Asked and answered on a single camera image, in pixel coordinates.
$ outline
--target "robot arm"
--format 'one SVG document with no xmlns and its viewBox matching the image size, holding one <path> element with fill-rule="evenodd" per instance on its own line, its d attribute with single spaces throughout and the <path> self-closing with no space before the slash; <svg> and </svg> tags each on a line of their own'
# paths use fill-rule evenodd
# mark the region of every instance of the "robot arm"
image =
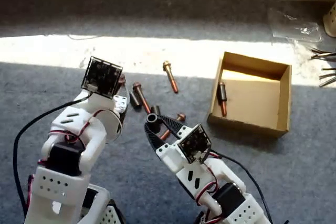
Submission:
<svg viewBox="0 0 336 224">
<path fill-rule="evenodd" d="M 173 144 L 156 135 L 160 123 L 177 138 Z M 196 203 L 208 209 L 200 223 L 270 224 L 258 202 L 246 193 L 245 184 L 211 152 L 211 142 L 201 125 L 189 128 L 174 119 L 150 114 L 145 132 L 160 160 Z M 226 184 L 220 187 L 219 182 Z"/>
<path fill-rule="evenodd" d="M 89 184 L 108 140 L 121 134 L 129 99 L 121 68 L 92 57 L 75 100 L 52 122 L 31 185 L 25 224 L 125 223 L 110 193 Z"/>
</svg>

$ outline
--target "wire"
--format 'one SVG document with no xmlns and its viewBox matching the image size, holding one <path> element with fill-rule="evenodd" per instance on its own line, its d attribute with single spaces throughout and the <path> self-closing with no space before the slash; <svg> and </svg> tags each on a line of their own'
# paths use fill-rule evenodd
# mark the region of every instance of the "wire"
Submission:
<svg viewBox="0 0 336 224">
<path fill-rule="evenodd" d="M 80 143 L 81 143 L 81 145 L 85 149 L 86 146 L 85 146 L 84 142 L 80 139 L 80 136 L 83 134 L 83 132 L 85 131 L 85 129 L 90 125 L 90 120 L 92 118 L 95 118 L 100 112 L 103 112 L 103 111 L 110 112 L 118 120 L 118 123 L 119 123 L 119 126 L 120 126 L 120 131 L 118 132 L 118 136 L 115 138 L 115 140 L 116 140 L 119 137 L 119 135 L 121 134 L 121 132 L 122 132 L 122 129 L 123 129 L 122 128 L 122 123 L 121 123 L 119 117 L 117 116 L 117 114 L 114 111 L 112 111 L 112 110 L 104 110 L 104 109 L 97 110 L 97 111 L 93 112 L 92 116 L 87 120 L 87 122 L 81 128 L 81 130 L 79 131 L 78 135 L 76 135 L 75 133 L 73 133 L 71 131 L 64 131 L 64 130 L 52 130 L 52 131 L 49 131 L 49 133 L 60 133 L 60 134 L 63 134 L 65 136 L 65 140 L 66 140 L 67 143 L 75 143 L 77 140 L 79 140 Z"/>
<path fill-rule="evenodd" d="M 27 209 L 29 208 L 29 205 L 30 205 L 30 199 L 32 198 L 32 183 L 33 183 L 33 180 L 34 180 L 34 174 L 30 174 L 29 177 L 28 177 L 28 198 L 27 198 Z"/>
<path fill-rule="evenodd" d="M 21 187 L 21 183 L 20 183 L 20 178 L 19 178 L 19 174 L 18 174 L 18 169 L 17 169 L 17 150 L 18 150 L 18 143 L 20 140 L 20 137 L 22 136 L 23 133 L 25 133 L 25 131 L 31 127 L 34 123 L 36 123 L 37 121 L 39 121 L 40 119 L 44 118 L 45 116 L 63 109 L 67 106 L 71 106 L 74 105 L 76 103 L 85 101 L 86 99 L 88 99 L 92 94 L 90 93 L 87 97 L 84 97 L 82 99 L 76 100 L 76 101 L 71 101 L 71 102 L 67 102 L 61 106 L 58 106 L 52 110 L 49 110 L 41 115 L 39 115 L 38 117 L 34 118 L 33 120 L 31 120 L 29 123 L 27 123 L 20 131 L 19 133 L 16 135 L 15 139 L 14 139 L 14 144 L 13 144 L 13 173 L 14 173 L 14 180 L 15 180 L 15 185 L 16 185 L 16 189 L 17 189 L 17 193 L 19 194 L 20 197 L 20 202 L 21 202 L 21 206 L 22 206 L 22 210 L 24 213 L 24 216 L 26 218 L 27 215 L 27 206 L 26 206 L 26 202 L 25 202 L 25 196 L 23 194 L 22 191 L 22 187 Z"/>
<path fill-rule="evenodd" d="M 272 217 L 271 217 L 271 214 L 270 214 L 270 212 L 269 212 L 269 209 L 268 209 L 268 206 L 267 206 L 265 197 L 264 197 L 264 195 L 263 195 L 263 192 L 261 191 L 260 186 L 258 185 L 258 183 L 256 182 L 256 180 L 253 178 L 252 174 L 248 171 L 248 169 L 247 169 L 244 165 L 242 165 L 240 162 L 236 161 L 235 159 L 233 159 L 233 158 L 231 158 L 231 157 L 228 157 L 228 156 L 226 156 L 226 155 L 224 155 L 224 154 L 221 154 L 221 153 L 219 153 L 219 152 L 216 152 L 216 151 L 214 151 L 214 150 L 211 150 L 210 155 L 214 156 L 213 154 L 216 154 L 216 155 L 218 156 L 218 158 L 223 157 L 223 158 L 225 158 L 225 159 L 227 159 L 227 160 L 230 160 L 230 161 L 233 162 L 233 163 L 236 163 L 237 165 L 239 165 L 239 166 L 246 172 L 246 174 L 248 175 L 248 177 L 252 180 L 252 182 L 253 182 L 253 183 L 255 184 L 255 186 L 257 187 L 257 190 L 258 190 L 258 192 L 259 192 L 259 194 L 260 194 L 262 203 L 264 204 L 264 208 L 265 208 L 265 211 L 266 211 L 268 220 L 269 220 L 269 222 L 270 222 L 271 224 L 273 224 Z"/>
<path fill-rule="evenodd" d="M 85 143 L 82 141 L 82 139 L 80 139 L 77 135 L 73 134 L 71 131 L 52 130 L 49 131 L 49 134 L 51 133 L 63 134 L 66 142 L 70 144 L 74 144 L 78 140 L 81 143 L 83 149 L 86 148 Z"/>
<path fill-rule="evenodd" d="M 200 206 L 201 204 L 198 202 L 201 198 L 201 196 L 203 195 L 203 193 L 205 193 L 209 188 L 211 188 L 213 185 L 216 185 L 216 182 L 215 181 L 211 181 L 209 182 L 208 184 L 206 184 L 203 189 L 197 194 L 196 196 L 196 203 L 198 206 Z"/>
<path fill-rule="evenodd" d="M 208 167 L 206 164 L 204 164 L 206 166 L 206 168 L 208 169 L 208 171 L 211 173 L 211 175 L 215 178 L 215 182 L 216 182 L 216 187 L 213 191 L 210 191 L 209 193 L 214 193 L 219 189 L 219 184 L 218 184 L 218 179 L 215 176 L 214 172 L 212 171 L 212 169 L 210 167 Z"/>
</svg>

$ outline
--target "gray carpet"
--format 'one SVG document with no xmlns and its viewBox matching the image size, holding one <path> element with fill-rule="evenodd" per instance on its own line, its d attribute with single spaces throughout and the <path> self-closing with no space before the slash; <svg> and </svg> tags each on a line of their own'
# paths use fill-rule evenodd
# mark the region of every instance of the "gray carpet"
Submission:
<svg viewBox="0 0 336 224">
<path fill-rule="evenodd" d="M 272 41 L 267 8 L 318 21 L 330 3 L 264 0 L 1 0 L 0 36 L 48 34 Z M 72 100 L 84 70 L 0 62 L 0 223 L 22 223 L 12 173 L 12 144 L 30 119 Z M 291 131 L 279 140 L 207 125 L 211 79 L 177 77 L 175 95 L 165 76 L 125 73 L 127 84 L 143 83 L 161 112 L 202 123 L 213 148 L 245 164 L 259 182 L 274 223 L 334 223 L 336 204 L 335 89 L 293 85 Z M 19 174 L 36 168 L 51 121 L 46 117 L 22 137 Z M 176 178 L 159 161 L 143 132 L 145 113 L 130 109 L 122 136 L 107 145 L 91 182 L 113 194 L 129 223 L 193 223 L 199 212 Z M 227 162 L 260 202 L 242 169 Z"/>
</svg>

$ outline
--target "screw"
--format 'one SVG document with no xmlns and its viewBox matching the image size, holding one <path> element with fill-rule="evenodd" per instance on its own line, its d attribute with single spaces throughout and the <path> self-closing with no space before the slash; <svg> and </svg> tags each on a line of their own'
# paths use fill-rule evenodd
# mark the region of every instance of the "screw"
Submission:
<svg viewBox="0 0 336 224">
<path fill-rule="evenodd" d="M 227 99 L 226 99 L 225 83 L 222 81 L 218 84 L 217 98 L 218 98 L 218 102 L 222 110 L 222 115 L 226 116 L 226 100 Z"/>
<path fill-rule="evenodd" d="M 147 114 L 150 114 L 151 113 L 151 109 L 149 108 L 149 105 L 146 101 L 146 98 L 145 96 L 143 95 L 142 93 L 142 90 L 141 90 L 141 84 L 139 82 L 135 82 L 133 83 L 133 91 L 136 92 L 142 102 L 142 105 L 143 107 L 145 108 Z"/>
<path fill-rule="evenodd" d="M 184 122 L 184 121 L 185 121 L 185 118 L 186 118 L 185 114 L 183 114 L 183 113 L 179 113 L 179 114 L 177 114 L 177 118 L 176 118 L 176 120 L 177 120 L 177 121 L 180 121 L 180 122 Z M 166 131 L 162 134 L 162 136 L 160 136 L 160 139 L 163 140 L 163 141 L 165 141 L 169 136 L 170 136 L 170 130 L 166 130 Z"/>
<path fill-rule="evenodd" d="M 169 61 L 165 61 L 163 62 L 163 71 L 165 71 L 168 75 L 168 79 L 170 81 L 170 84 L 172 85 L 172 88 L 174 90 L 175 93 L 178 93 L 179 89 L 177 88 L 177 84 L 176 84 L 176 81 L 173 77 L 173 74 L 172 74 L 172 69 L 171 69 L 171 64 L 169 63 Z"/>
<path fill-rule="evenodd" d="M 125 83 L 126 83 L 126 78 L 125 78 L 125 75 L 122 73 L 119 77 L 118 84 L 120 86 L 125 86 Z"/>
</svg>

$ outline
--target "open cardboard box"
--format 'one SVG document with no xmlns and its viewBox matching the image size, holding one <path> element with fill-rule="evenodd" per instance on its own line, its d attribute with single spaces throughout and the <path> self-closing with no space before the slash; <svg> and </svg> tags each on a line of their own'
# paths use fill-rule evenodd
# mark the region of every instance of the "open cardboard box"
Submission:
<svg viewBox="0 0 336 224">
<path fill-rule="evenodd" d="M 225 83 L 227 115 L 217 99 Z M 213 85 L 208 122 L 280 137 L 289 131 L 291 65 L 225 52 Z"/>
</svg>

